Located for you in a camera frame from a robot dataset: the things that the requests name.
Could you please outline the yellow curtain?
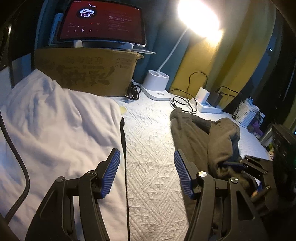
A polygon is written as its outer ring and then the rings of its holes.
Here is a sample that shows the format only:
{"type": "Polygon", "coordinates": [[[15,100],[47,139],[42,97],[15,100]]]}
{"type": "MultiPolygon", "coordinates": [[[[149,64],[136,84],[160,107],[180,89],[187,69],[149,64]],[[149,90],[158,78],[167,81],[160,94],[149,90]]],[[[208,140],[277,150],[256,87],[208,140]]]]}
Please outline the yellow curtain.
{"type": "Polygon", "coordinates": [[[232,100],[254,73],[267,48],[276,20],[271,1],[179,1],[181,22],[192,32],[171,84],[175,95],[196,95],[226,86],[220,105],[232,100]]]}

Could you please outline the white charger plug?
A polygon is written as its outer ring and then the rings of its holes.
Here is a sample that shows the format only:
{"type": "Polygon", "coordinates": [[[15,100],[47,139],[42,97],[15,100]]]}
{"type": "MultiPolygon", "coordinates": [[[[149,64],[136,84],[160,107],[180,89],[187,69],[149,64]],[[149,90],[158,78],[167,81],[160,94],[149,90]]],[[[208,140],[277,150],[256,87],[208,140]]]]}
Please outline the white charger plug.
{"type": "Polygon", "coordinates": [[[207,101],[209,95],[210,92],[208,90],[204,89],[203,87],[200,87],[196,95],[196,100],[201,104],[204,104],[207,101]]]}

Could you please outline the white folded blanket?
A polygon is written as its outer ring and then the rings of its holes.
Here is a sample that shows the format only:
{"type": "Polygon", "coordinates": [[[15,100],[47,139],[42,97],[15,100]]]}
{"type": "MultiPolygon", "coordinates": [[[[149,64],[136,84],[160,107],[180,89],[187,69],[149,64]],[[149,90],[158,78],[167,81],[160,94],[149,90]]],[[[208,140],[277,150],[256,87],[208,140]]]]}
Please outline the white folded blanket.
{"type": "MultiPolygon", "coordinates": [[[[64,89],[35,69],[6,96],[1,114],[30,178],[29,194],[9,223],[20,240],[25,240],[37,208],[57,177],[69,180],[95,170],[114,148],[120,151],[120,164],[110,193],[98,202],[110,240],[129,240],[122,117],[114,100],[64,89]]],[[[1,133],[3,216],[24,186],[20,165],[1,133]]]]}

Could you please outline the purple cloth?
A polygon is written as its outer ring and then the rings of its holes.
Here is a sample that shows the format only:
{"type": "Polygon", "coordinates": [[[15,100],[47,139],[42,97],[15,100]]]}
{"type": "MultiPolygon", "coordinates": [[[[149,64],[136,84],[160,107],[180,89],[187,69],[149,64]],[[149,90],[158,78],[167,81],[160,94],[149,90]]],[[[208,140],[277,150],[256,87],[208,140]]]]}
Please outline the purple cloth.
{"type": "Polygon", "coordinates": [[[251,122],[251,128],[254,135],[261,137],[263,135],[262,130],[260,129],[262,117],[260,114],[257,114],[251,122]]]}

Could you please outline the tablet with red screen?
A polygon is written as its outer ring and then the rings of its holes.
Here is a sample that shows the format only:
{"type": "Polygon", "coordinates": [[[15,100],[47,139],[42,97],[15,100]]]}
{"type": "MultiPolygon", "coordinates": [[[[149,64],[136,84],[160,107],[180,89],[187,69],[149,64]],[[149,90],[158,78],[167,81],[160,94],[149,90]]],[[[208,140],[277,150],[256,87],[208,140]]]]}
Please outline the tablet with red screen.
{"type": "Polygon", "coordinates": [[[115,1],[71,1],[63,15],[57,41],[98,40],[145,46],[142,10],[115,1]]]}

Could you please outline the steel thermos bottle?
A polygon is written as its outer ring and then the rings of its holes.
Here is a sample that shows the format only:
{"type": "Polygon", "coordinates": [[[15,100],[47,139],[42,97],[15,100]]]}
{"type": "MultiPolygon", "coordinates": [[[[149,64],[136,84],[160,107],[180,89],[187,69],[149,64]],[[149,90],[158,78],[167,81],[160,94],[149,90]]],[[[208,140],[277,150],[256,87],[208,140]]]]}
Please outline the steel thermos bottle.
{"type": "Polygon", "coordinates": [[[259,142],[263,147],[269,146],[273,139],[273,126],[270,126],[267,131],[260,137],[259,142]]]}

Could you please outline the black charger plug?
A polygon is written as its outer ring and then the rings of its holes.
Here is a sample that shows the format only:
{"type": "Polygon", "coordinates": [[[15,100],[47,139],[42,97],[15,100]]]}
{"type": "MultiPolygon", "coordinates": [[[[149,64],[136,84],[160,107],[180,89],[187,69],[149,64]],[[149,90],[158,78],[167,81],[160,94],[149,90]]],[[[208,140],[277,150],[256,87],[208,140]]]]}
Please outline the black charger plug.
{"type": "Polygon", "coordinates": [[[218,91],[213,91],[209,94],[208,98],[207,98],[207,102],[213,106],[213,107],[216,107],[219,102],[221,101],[222,99],[222,94],[221,92],[218,92],[218,91]]]}

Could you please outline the white power strip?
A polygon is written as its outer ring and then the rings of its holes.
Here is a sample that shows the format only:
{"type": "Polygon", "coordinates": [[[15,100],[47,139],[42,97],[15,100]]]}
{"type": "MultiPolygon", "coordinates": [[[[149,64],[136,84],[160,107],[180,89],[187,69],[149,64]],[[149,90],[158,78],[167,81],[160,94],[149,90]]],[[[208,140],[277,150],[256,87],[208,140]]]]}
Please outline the white power strip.
{"type": "Polygon", "coordinates": [[[220,106],[213,107],[207,101],[205,103],[200,103],[196,98],[190,100],[191,104],[197,111],[201,113],[221,113],[222,109],[220,106]]]}

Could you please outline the white desk lamp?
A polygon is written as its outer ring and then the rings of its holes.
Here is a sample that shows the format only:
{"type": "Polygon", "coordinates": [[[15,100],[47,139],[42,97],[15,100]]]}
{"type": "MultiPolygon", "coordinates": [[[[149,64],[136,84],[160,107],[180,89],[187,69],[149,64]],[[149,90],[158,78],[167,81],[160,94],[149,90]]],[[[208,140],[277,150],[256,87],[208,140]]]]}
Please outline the white desk lamp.
{"type": "Polygon", "coordinates": [[[168,1],[154,26],[153,54],[146,66],[142,91],[152,100],[169,101],[169,89],[185,55],[189,38],[206,40],[220,30],[220,20],[210,1],[168,1]]]}

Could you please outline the white plastic basket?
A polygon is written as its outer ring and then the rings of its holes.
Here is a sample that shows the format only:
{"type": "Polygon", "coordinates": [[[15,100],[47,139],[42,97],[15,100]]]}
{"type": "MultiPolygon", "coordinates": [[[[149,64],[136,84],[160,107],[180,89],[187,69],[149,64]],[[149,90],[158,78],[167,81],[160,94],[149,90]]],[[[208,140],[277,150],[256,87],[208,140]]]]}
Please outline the white plastic basket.
{"type": "Polygon", "coordinates": [[[242,101],[234,113],[235,120],[241,127],[247,128],[258,112],[259,108],[257,106],[250,104],[248,101],[242,101]]]}

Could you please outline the cardboard box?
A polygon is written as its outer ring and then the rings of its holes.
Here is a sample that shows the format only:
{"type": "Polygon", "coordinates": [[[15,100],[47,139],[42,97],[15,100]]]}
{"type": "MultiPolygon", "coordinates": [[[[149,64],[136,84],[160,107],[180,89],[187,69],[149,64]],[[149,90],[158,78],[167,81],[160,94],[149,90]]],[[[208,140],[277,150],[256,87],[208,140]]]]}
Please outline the cardboard box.
{"type": "Polygon", "coordinates": [[[98,96],[125,96],[137,52],[100,48],[44,48],[34,53],[35,68],[62,88],[98,96]]]}

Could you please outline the brown t-shirt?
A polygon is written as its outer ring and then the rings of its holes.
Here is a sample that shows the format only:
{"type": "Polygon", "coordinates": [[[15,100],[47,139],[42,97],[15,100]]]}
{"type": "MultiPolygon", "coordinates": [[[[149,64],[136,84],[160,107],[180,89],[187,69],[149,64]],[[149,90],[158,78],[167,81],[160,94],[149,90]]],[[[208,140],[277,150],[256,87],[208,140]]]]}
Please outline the brown t-shirt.
{"type": "Polygon", "coordinates": [[[224,162],[238,162],[240,128],[229,118],[210,121],[196,115],[184,113],[180,108],[170,114],[171,135],[177,150],[182,150],[188,161],[198,170],[212,177],[228,180],[238,178],[247,193],[254,188],[250,177],[235,171],[224,162]]]}

